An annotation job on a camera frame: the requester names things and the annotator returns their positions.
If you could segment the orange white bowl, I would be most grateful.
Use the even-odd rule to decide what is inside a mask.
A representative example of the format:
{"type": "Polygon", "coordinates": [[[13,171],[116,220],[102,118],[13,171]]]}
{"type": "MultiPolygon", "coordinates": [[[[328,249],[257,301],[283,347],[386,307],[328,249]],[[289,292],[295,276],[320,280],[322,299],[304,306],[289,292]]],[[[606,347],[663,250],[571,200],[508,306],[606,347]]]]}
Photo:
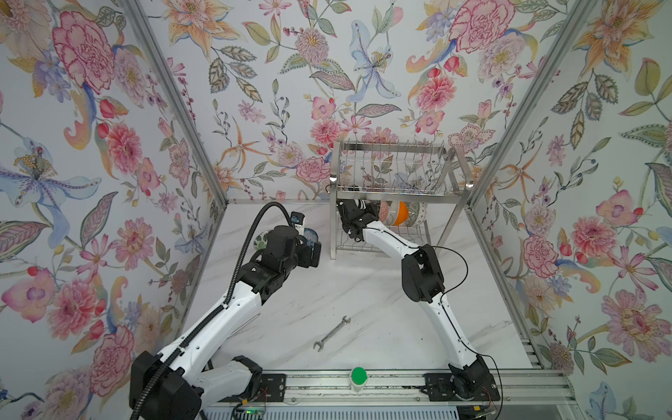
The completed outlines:
{"type": "Polygon", "coordinates": [[[391,226],[404,226],[411,218],[411,212],[408,205],[403,201],[394,201],[390,204],[388,213],[391,226]]]}

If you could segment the green geometric pattern bowl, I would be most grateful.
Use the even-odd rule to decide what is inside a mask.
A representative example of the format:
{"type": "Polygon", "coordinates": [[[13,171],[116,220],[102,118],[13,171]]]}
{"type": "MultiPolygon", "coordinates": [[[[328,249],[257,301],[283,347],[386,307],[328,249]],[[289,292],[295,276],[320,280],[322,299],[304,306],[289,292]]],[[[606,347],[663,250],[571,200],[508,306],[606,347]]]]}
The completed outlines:
{"type": "Polygon", "coordinates": [[[409,228],[413,228],[418,225],[423,225],[427,217],[427,207],[428,205],[424,202],[419,201],[408,202],[407,209],[409,212],[409,216],[405,222],[405,225],[409,228]]]}

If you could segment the green leaf pattern bowl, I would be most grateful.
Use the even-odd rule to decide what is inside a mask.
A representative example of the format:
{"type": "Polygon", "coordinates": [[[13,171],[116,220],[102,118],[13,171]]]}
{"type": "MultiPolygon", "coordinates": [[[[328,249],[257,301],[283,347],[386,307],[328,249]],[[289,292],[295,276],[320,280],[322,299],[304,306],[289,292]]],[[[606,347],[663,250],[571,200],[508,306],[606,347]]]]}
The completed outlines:
{"type": "Polygon", "coordinates": [[[268,234],[262,233],[259,234],[253,241],[253,246],[255,250],[265,250],[268,245],[268,234]]]}

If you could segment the red pattern bowl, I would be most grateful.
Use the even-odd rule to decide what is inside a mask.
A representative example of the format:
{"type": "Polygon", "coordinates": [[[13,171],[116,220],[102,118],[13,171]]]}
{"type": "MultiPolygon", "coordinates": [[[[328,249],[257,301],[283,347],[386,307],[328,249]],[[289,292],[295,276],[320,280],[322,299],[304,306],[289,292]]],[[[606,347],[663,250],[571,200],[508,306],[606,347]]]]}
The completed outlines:
{"type": "Polygon", "coordinates": [[[381,216],[381,202],[380,201],[371,201],[370,203],[372,211],[374,212],[374,217],[376,217],[376,220],[380,220],[381,216]]]}

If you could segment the black floral pattern bowl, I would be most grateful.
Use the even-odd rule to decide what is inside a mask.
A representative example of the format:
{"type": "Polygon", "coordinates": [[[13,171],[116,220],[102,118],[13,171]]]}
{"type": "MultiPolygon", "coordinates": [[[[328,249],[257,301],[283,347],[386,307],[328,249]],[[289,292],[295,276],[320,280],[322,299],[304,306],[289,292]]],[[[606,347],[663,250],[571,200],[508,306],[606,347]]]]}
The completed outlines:
{"type": "Polygon", "coordinates": [[[390,218],[390,204],[388,201],[381,201],[380,202],[380,207],[379,207],[379,221],[383,223],[384,225],[389,225],[390,221],[388,220],[390,218]]]}

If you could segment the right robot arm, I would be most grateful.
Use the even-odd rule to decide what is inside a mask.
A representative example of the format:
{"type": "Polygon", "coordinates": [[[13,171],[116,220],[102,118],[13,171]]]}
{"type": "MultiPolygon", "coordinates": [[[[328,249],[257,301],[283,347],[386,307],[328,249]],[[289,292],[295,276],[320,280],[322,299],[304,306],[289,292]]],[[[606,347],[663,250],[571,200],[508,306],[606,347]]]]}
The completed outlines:
{"type": "Polygon", "coordinates": [[[436,248],[413,243],[390,230],[366,201],[339,199],[335,208],[350,239],[371,245],[399,262],[402,291],[423,309],[446,352],[450,376],[444,383],[451,397],[464,402],[481,398],[502,402],[500,371],[491,370],[486,363],[493,357],[475,350],[448,303],[450,291],[436,248]]]}

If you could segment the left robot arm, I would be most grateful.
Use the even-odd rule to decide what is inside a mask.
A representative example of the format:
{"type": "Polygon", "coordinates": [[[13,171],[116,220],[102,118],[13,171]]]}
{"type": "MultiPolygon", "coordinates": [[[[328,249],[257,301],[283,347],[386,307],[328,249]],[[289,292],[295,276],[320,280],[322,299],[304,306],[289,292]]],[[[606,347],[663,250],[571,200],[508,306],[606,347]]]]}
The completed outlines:
{"type": "Polygon", "coordinates": [[[251,402],[262,390],[263,369],[246,356],[222,367],[208,363],[234,333],[257,318],[263,305],[297,267],[316,268],[321,244],[304,235],[305,217],[279,202],[262,207],[248,231],[227,293],[182,336],[155,355],[144,351],[131,366],[133,419],[195,419],[206,407],[233,398],[251,402]],[[266,246],[245,256],[262,218],[278,208],[285,224],[271,229],[266,246]]]}

